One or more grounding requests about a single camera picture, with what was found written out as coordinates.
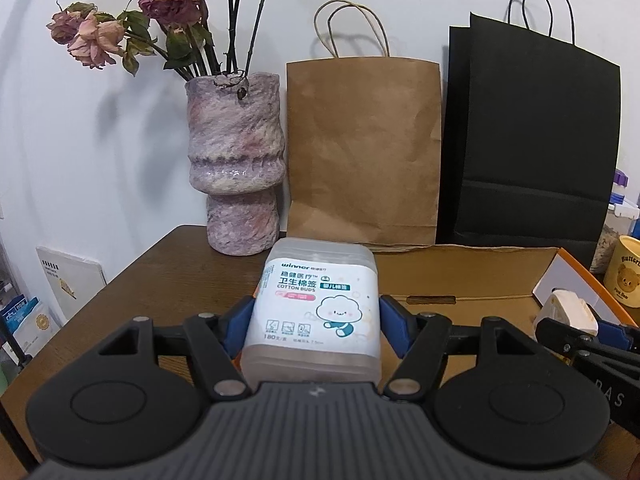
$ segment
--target black bag handle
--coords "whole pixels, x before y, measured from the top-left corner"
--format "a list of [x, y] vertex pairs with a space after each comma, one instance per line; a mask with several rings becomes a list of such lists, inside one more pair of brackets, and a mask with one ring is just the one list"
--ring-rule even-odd
[[[522, 0], [522, 9], [523, 9], [523, 13], [524, 13], [524, 2], [526, 0]], [[575, 20], [574, 20], [574, 9], [571, 6], [571, 2], [569, 0], [565, 0], [567, 7], [569, 7], [569, 15], [571, 16], [571, 42], [575, 45]]]
[[[509, 0], [509, 9], [507, 10], [507, 23], [511, 25], [511, 6], [513, 5], [514, 0]], [[531, 30], [529, 27], [529, 21], [527, 20], [527, 13], [524, 11], [524, 1], [522, 0], [522, 17], [524, 19], [524, 24], [527, 27], [527, 30]], [[549, 7], [549, 15], [551, 16], [551, 20], [549, 22], [549, 37], [551, 38], [551, 34], [554, 30], [554, 10], [551, 7], [551, 2], [549, 0], [545, 0], [546, 4]]]

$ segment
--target bear illustration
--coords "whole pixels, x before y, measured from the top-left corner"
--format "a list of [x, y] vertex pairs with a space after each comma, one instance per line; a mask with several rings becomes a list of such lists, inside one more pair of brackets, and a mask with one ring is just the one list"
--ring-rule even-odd
[[316, 315], [324, 320], [325, 328], [335, 328], [338, 337], [350, 336], [353, 333], [352, 323], [362, 319], [358, 302], [343, 295], [324, 298], [316, 308]]
[[633, 292], [640, 285], [640, 275], [625, 264], [618, 268], [618, 286], [625, 292]]

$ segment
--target dried rose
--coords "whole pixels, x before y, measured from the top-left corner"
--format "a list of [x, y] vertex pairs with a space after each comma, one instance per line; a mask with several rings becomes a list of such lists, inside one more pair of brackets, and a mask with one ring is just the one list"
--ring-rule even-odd
[[56, 12], [51, 19], [53, 21], [47, 25], [47, 28], [51, 31], [51, 38], [60, 45], [66, 45], [78, 33], [78, 28], [82, 23], [82, 14], [80, 12], [61, 10]]
[[68, 46], [69, 54], [90, 68], [115, 64], [108, 53], [122, 56], [119, 43], [124, 38], [124, 27], [116, 20], [98, 23], [95, 13], [89, 14], [78, 28], [78, 35]]
[[161, 25], [193, 25], [201, 17], [193, 0], [140, 0], [140, 9]]

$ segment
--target purple lid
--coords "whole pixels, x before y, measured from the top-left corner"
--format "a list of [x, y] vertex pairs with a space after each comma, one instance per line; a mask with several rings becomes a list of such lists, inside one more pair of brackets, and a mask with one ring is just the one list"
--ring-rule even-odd
[[618, 184], [619, 186], [624, 186], [629, 183], [629, 177], [626, 176], [622, 171], [616, 170], [616, 174], [613, 177], [613, 183]]

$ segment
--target wooden table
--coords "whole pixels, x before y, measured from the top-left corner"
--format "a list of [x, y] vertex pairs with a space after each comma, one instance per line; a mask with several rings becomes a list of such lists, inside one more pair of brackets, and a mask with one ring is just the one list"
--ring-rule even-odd
[[[220, 314], [251, 294], [267, 253], [244, 258], [223, 256], [207, 245], [204, 227], [176, 228], [93, 298], [50, 341], [2, 396], [2, 403], [34, 449], [24, 420], [31, 394], [47, 379], [134, 316], [157, 325], [176, 325], [200, 312]], [[178, 361], [165, 361], [187, 374]], [[596, 465], [623, 480], [639, 452], [633, 437], [612, 426], [596, 452]], [[0, 478], [18, 480], [24, 470], [0, 438]]]

